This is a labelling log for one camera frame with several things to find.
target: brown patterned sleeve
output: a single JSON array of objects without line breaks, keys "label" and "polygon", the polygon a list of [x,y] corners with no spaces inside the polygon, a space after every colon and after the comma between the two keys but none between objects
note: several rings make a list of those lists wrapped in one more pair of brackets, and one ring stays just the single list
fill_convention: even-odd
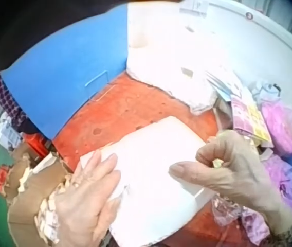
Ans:
[{"label": "brown patterned sleeve", "polygon": [[280,247],[292,247],[292,226],[291,228],[282,234],[274,235],[271,234],[267,238],[265,238],[261,244],[261,247],[263,246],[280,246]]}]

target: orange floor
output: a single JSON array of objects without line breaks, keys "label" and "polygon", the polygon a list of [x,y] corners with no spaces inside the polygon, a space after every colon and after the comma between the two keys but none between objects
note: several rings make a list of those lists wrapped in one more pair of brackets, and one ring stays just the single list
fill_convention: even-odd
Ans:
[{"label": "orange floor", "polygon": [[[81,155],[167,116],[180,119],[204,141],[217,132],[212,111],[193,116],[185,104],[123,74],[87,102],[53,143],[74,170]],[[210,204],[164,243],[170,247],[251,246],[237,221],[227,227],[216,225]]]}]

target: elderly hand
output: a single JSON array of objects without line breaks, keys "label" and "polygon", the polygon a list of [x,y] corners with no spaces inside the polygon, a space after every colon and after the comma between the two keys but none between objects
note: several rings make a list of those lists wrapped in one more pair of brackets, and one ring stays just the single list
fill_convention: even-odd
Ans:
[{"label": "elderly hand", "polygon": [[[225,131],[201,147],[198,162],[179,162],[170,167],[170,174],[190,183],[208,187],[240,205],[260,212],[269,228],[279,234],[292,225],[292,210],[279,191],[272,186],[269,174],[257,154],[235,131]],[[213,168],[212,161],[224,161]]]},{"label": "elderly hand", "polygon": [[101,162],[97,150],[84,169],[78,165],[68,190],[55,198],[57,246],[99,246],[120,205],[120,198],[108,201],[121,178],[120,172],[114,171],[116,163],[115,154]]}]

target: wrist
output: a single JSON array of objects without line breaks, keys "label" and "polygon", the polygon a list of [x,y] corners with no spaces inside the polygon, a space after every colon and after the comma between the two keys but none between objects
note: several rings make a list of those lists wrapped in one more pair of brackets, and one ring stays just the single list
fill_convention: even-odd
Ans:
[{"label": "wrist", "polygon": [[260,213],[274,235],[287,232],[292,227],[292,209],[281,198],[274,201],[272,206],[266,207]]},{"label": "wrist", "polygon": [[90,235],[63,231],[59,228],[58,238],[59,243],[56,247],[94,247]]}]

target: blue wall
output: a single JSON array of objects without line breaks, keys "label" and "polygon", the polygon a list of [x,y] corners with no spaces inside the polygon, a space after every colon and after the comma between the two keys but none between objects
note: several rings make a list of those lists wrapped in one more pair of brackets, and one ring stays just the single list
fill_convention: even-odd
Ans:
[{"label": "blue wall", "polygon": [[28,117],[53,139],[92,95],[125,70],[127,5],[46,37],[2,77]]}]

